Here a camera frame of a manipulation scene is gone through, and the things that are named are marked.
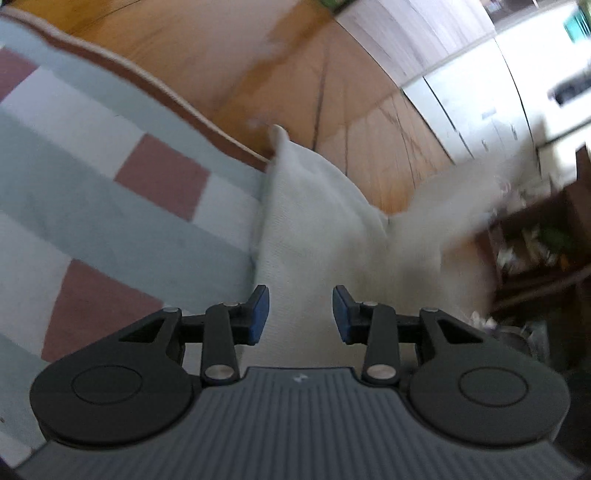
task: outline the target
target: green object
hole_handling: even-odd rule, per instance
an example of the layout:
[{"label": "green object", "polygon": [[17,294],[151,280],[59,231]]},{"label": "green object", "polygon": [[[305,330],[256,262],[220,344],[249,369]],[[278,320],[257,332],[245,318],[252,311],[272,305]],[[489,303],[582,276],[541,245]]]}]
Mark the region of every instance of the green object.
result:
[{"label": "green object", "polygon": [[589,5],[587,2],[584,2],[584,5],[580,7],[572,17],[564,22],[566,33],[569,34],[570,41],[573,43],[582,40],[583,38],[591,37],[591,29],[589,28],[589,22],[587,22],[587,17],[585,16],[583,9],[586,9],[587,12],[589,12]]},{"label": "green object", "polygon": [[538,239],[553,253],[571,251],[574,248],[570,235],[553,227],[542,227]]}]

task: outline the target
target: white cabinet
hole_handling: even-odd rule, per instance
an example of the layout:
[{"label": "white cabinet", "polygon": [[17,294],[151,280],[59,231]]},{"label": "white cabinet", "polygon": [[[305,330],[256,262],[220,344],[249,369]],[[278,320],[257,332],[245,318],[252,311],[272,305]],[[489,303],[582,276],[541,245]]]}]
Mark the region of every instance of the white cabinet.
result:
[{"label": "white cabinet", "polygon": [[550,90],[586,69],[591,61],[591,39],[573,44],[564,29],[576,9],[577,2],[568,2],[496,38],[538,146],[591,119],[591,90],[562,107],[548,98]]},{"label": "white cabinet", "polygon": [[535,170],[535,149],[519,94],[495,40],[425,76],[474,158]]},{"label": "white cabinet", "polygon": [[425,82],[419,78],[404,88],[404,93],[433,130],[454,163],[472,159],[460,134],[449,121],[445,110]]}]

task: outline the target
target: teal item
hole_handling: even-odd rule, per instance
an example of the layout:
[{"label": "teal item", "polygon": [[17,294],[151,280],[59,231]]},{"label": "teal item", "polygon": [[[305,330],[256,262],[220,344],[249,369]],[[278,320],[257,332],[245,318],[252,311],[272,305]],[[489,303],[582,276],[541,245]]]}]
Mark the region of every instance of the teal item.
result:
[{"label": "teal item", "polygon": [[591,37],[591,29],[583,11],[579,8],[576,13],[564,22],[566,33],[570,40],[575,43],[583,38]]}]

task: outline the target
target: metal pin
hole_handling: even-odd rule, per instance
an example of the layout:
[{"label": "metal pin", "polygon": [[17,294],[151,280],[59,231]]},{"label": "metal pin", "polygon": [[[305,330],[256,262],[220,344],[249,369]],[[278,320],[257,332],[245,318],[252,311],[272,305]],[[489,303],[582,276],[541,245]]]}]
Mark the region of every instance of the metal pin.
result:
[{"label": "metal pin", "polygon": [[233,374],[234,369],[224,364],[212,365],[205,370],[205,375],[212,380],[228,380]]},{"label": "metal pin", "polygon": [[366,373],[376,380],[390,380],[396,376],[396,369],[390,365],[375,364],[369,367]]}]

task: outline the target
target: white cloth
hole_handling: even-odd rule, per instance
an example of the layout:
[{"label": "white cloth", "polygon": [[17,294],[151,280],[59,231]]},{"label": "white cloth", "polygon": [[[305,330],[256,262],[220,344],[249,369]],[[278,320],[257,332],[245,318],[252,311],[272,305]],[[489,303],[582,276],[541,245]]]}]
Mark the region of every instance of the white cloth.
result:
[{"label": "white cloth", "polygon": [[425,182],[407,212],[388,217],[322,156],[280,127],[272,134],[255,273],[255,284],[269,287],[271,309],[243,368],[359,367],[365,347],[344,345],[333,319],[337,284],[402,314],[431,306],[459,314],[441,278],[441,251],[482,227],[476,220],[501,197],[493,172],[456,167]]}]

